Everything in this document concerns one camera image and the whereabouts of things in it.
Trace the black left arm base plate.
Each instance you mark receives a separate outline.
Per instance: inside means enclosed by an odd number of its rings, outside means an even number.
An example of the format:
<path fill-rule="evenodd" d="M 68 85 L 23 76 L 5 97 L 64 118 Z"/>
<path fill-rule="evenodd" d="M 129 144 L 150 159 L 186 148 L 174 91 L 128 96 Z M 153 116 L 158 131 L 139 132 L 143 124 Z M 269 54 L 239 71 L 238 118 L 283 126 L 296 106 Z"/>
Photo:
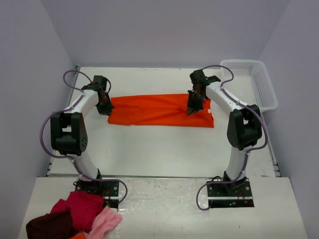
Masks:
<path fill-rule="evenodd" d="M 102 196 L 104 206 L 119 208 L 119 182 L 111 180 L 107 182 L 77 180 L 73 183 L 76 191 L 85 191 L 89 194 Z"/>

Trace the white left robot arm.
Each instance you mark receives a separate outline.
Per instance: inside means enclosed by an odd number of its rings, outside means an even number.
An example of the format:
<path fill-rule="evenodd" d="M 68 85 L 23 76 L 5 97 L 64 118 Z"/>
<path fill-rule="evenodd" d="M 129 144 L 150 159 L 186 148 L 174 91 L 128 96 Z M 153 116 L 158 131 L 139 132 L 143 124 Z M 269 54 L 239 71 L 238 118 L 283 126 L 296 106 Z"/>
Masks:
<path fill-rule="evenodd" d="M 110 116 L 114 109 L 104 76 L 94 76 L 93 82 L 80 89 L 80 96 L 62 112 L 50 117 L 51 147 L 58 151 L 60 158 L 67 158 L 79 174 L 87 181 L 86 190 L 93 196 L 103 192 L 104 184 L 100 170 L 94 165 L 89 154 L 85 117 L 96 108 L 98 114 Z"/>

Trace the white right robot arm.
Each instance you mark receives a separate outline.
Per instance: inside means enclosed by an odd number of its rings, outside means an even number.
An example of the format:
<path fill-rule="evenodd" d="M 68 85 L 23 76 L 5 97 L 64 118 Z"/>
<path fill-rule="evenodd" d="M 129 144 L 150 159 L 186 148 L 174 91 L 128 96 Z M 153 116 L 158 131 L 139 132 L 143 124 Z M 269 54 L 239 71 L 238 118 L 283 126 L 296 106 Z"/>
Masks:
<path fill-rule="evenodd" d="M 257 105 L 247 105 L 225 89 L 224 85 L 234 79 L 222 82 L 217 76 L 207 77 L 203 69 L 190 74 L 192 90 L 188 91 L 187 114 L 193 115 L 203 110 L 203 103 L 211 99 L 228 115 L 227 139 L 231 145 L 231 156 L 224 177 L 212 180 L 205 186 L 222 185 L 226 195 L 233 196 L 245 181 L 249 155 L 254 150 L 264 148 L 268 143 L 265 125 Z"/>

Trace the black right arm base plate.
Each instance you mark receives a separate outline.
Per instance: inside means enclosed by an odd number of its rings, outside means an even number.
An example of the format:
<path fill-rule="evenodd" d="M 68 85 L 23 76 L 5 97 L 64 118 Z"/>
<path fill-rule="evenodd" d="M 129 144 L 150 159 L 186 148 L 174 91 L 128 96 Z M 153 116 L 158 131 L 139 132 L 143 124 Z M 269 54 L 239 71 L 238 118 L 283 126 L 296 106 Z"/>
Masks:
<path fill-rule="evenodd" d="M 207 186 L 210 209 L 254 207 L 250 181 L 247 177 L 231 184 L 219 183 L 224 181 L 228 181 L 228 179 L 216 176 L 211 180 L 214 183 Z"/>

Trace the orange t shirt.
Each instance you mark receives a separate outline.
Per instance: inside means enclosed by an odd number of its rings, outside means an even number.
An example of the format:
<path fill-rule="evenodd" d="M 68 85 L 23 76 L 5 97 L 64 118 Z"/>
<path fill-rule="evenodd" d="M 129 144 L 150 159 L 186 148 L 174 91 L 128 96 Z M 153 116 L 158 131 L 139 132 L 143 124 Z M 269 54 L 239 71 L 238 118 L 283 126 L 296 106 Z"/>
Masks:
<path fill-rule="evenodd" d="M 211 100 L 205 100 L 203 110 L 187 114 L 188 94 L 159 94 L 113 97 L 114 109 L 109 124 L 163 125 L 187 127 L 214 127 L 210 112 Z"/>

